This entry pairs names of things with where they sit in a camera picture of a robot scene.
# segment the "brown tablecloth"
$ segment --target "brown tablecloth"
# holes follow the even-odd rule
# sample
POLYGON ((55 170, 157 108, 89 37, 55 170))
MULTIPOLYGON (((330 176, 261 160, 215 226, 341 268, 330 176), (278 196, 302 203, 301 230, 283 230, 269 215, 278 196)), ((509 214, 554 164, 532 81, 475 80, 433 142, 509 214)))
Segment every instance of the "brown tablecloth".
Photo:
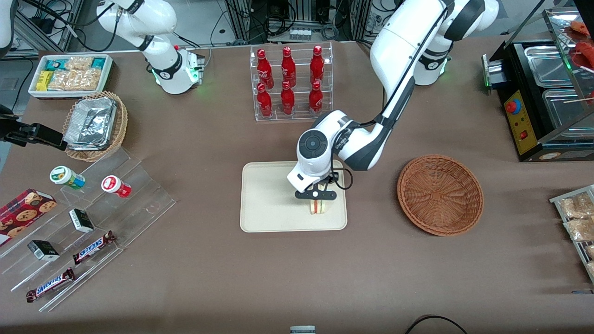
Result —
MULTIPOLYGON (((142 54, 114 53, 109 90, 129 112, 124 147, 179 202, 50 313, 1 284, 1 333, 403 333, 440 314, 469 333, 592 333, 592 295, 548 199, 593 183, 592 163, 518 163, 500 103, 481 92, 480 55, 499 38, 456 44, 446 73, 418 87, 371 171, 355 173, 347 227, 338 232, 246 234, 239 227, 248 162, 295 160, 308 123, 257 124, 249 48, 213 51, 199 88, 168 95, 142 54), (402 167, 451 156, 478 178, 481 221, 459 237, 413 226, 395 196, 402 167)), ((334 44, 334 101, 358 121, 382 89, 364 47, 334 44)), ((31 99, 25 122, 59 129, 72 101, 31 99)), ((52 193, 56 165, 86 164, 41 145, 13 147, 0 203, 25 188, 52 193)), ((442 320, 416 333, 457 333, 442 320)))

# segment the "red cap bottle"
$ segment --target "red cap bottle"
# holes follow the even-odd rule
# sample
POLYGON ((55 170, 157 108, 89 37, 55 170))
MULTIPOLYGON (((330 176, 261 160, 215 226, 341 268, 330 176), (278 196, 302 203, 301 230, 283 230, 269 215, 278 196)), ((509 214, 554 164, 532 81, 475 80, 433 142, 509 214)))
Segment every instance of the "red cap bottle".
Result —
POLYGON ((280 93, 280 99, 283 101, 283 112, 287 116, 295 112, 295 94, 291 89, 290 82, 283 81, 283 91, 280 93))
POLYGON ((324 99, 324 94, 320 90, 320 82, 314 81, 311 85, 312 90, 309 93, 309 113, 312 116, 320 116, 322 112, 322 99, 324 99))
POLYGON ((266 85, 266 89, 272 89, 274 87, 274 80, 272 79, 272 66, 266 59, 266 51, 259 49, 256 52, 258 56, 258 76, 260 81, 266 85))
POLYGON ((313 84, 315 80, 322 82, 324 80, 324 58, 322 58, 322 47, 314 46, 314 56, 309 63, 309 80, 313 84))
POLYGON ((280 68, 283 71, 283 80, 287 80, 291 87, 295 87, 297 84, 295 61, 291 56, 291 48, 288 46, 283 48, 283 62, 280 64, 280 68))
POLYGON ((270 94, 266 91, 266 86, 263 83, 258 83, 256 86, 258 89, 258 95, 256 95, 256 99, 258 100, 258 107, 260 109, 260 113, 264 118, 271 118, 272 117, 272 99, 270 98, 270 94))

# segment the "snickers bar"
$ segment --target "snickers bar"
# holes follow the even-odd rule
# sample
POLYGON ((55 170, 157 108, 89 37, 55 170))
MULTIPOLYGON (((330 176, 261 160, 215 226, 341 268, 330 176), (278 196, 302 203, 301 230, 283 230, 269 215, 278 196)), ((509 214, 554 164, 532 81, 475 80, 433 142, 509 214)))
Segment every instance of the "snickers bar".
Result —
POLYGON ((74 258, 74 264, 81 264, 83 261, 93 256, 101 248, 107 246, 108 243, 112 242, 113 240, 115 240, 115 236, 113 235, 112 231, 105 233, 101 236, 101 238, 97 239, 97 241, 87 246, 87 248, 81 250, 80 253, 73 255, 72 257, 74 258))
POLYGON ((27 292, 27 303, 32 303, 36 301, 38 298, 41 298, 41 296, 46 292, 57 288, 59 285, 62 285, 62 283, 74 281, 75 279, 76 277, 74 276, 74 271, 72 271, 72 268, 68 268, 63 274, 59 275, 58 277, 52 279, 51 281, 45 283, 44 285, 38 287, 35 290, 27 292))

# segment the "red button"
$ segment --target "red button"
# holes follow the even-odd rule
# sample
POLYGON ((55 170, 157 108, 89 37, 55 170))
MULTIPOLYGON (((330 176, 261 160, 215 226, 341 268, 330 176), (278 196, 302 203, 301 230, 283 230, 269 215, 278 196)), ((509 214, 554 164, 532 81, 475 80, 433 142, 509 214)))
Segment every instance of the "red button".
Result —
POLYGON ((505 111, 509 112, 510 114, 514 111, 516 111, 517 108, 517 104, 514 101, 508 102, 505 105, 505 111))

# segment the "yellow control panel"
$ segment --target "yellow control panel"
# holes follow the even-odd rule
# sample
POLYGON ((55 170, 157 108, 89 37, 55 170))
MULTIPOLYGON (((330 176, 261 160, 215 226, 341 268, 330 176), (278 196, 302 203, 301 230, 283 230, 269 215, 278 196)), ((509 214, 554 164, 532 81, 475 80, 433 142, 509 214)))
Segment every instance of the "yellow control panel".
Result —
POLYGON ((505 108, 505 114, 510 122, 511 133, 514 136, 518 152, 522 155, 535 147, 538 142, 520 91, 515 92, 503 104, 503 108, 505 108))

